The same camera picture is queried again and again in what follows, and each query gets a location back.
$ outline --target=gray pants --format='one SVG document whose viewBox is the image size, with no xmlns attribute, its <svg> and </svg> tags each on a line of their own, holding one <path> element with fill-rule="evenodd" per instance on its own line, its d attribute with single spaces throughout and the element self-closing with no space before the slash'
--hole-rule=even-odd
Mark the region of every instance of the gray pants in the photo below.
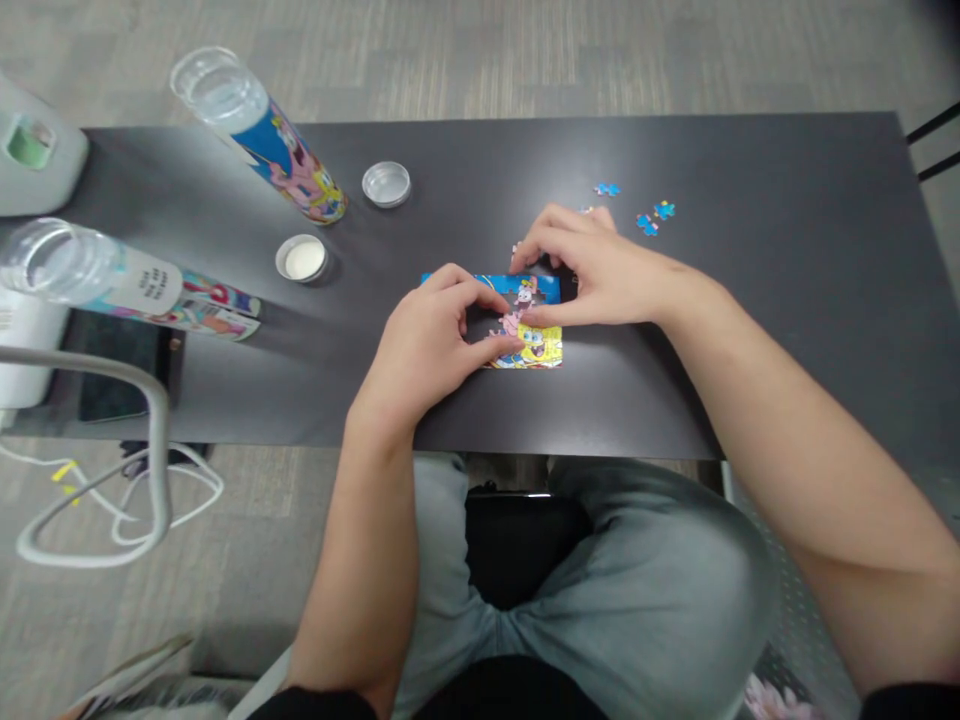
<svg viewBox="0 0 960 720">
<path fill-rule="evenodd" d="M 628 460 L 561 459 L 553 493 L 595 528 L 534 600 L 501 612 L 468 584 L 467 477 L 417 456 L 420 593 L 395 717 L 469 665 L 540 658 L 611 718 L 730 718 L 777 605 L 776 572 L 750 521 L 675 473 Z"/>
</svg>

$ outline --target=silver metal lid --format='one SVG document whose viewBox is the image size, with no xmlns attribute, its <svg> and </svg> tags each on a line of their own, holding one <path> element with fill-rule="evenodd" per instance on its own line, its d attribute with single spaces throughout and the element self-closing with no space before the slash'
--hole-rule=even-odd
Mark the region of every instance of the silver metal lid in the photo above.
<svg viewBox="0 0 960 720">
<path fill-rule="evenodd" d="M 382 208 L 397 207 L 410 197 L 410 173 L 400 163 L 379 162 L 363 174 L 363 194 Z"/>
</svg>

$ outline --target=metal bar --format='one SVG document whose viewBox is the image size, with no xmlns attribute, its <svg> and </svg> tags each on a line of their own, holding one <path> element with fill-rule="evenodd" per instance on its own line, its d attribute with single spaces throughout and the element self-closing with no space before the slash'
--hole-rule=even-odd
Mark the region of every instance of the metal bar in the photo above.
<svg viewBox="0 0 960 720">
<path fill-rule="evenodd" d="M 914 130 L 912 133 L 907 135 L 907 144 L 913 145 L 913 143 L 915 143 L 920 138 L 926 137 L 927 135 L 932 133 L 934 130 L 937 130 L 943 127 L 944 125 L 946 125 L 948 122 L 950 122 L 956 117 L 960 117 L 960 102 L 958 102 L 953 107 L 950 107 L 944 110 L 942 113 L 940 113 L 935 118 L 933 118 L 933 120 L 929 120 L 928 122 L 918 127 L 916 130 Z"/>
<path fill-rule="evenodd" d="M 939 175 L 945 170 L 949 170 L 954 165 L 960 165 L 960 152 L 955 152 L 948 158 L 941 160 L 938 163 L 935 163 L 928 167 L 926 170 L 921 171 L 917 174 L 917 180 L 923 182 L 924 180 L 929 180 L 932 177 Z"/>
</svg>

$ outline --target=person's right hand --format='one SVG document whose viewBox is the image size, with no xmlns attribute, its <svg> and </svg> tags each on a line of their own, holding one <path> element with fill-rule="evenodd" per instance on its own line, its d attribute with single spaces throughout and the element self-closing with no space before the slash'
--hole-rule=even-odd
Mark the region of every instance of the person's right hand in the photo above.
<svg viewBox="0 0 960 720">
<path fill-rule="evenodd" d="M 562 263 L 573 270 L 579 285 L 575 300 L 527 310 L 522 320 L 534 327 L 660 323 L 684 299 L 691 281 L 705 278 L 618 235 L 604 207 L 580 215 L 547 205 L 517 246 L 510 273 L 522 272 L 542 253 L 550 256 L 554 268 Z"/>
</svg>

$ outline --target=phone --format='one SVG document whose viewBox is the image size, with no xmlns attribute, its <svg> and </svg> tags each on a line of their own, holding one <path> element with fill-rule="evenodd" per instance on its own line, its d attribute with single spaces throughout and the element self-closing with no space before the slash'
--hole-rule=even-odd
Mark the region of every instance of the phone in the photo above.
<svg viewBox="0 0 960 720">
<path fill-rule="evenodd" d="M 100 313 L 77 311 L 81 352 L 127 363 L 153 375 L 164 387 L 170 376 L 170 328 Z M 106 375 L 84 373 L 80 385 L 80 422 L 96 423 L 147 414 L 139 388 Z"/>
</svg>

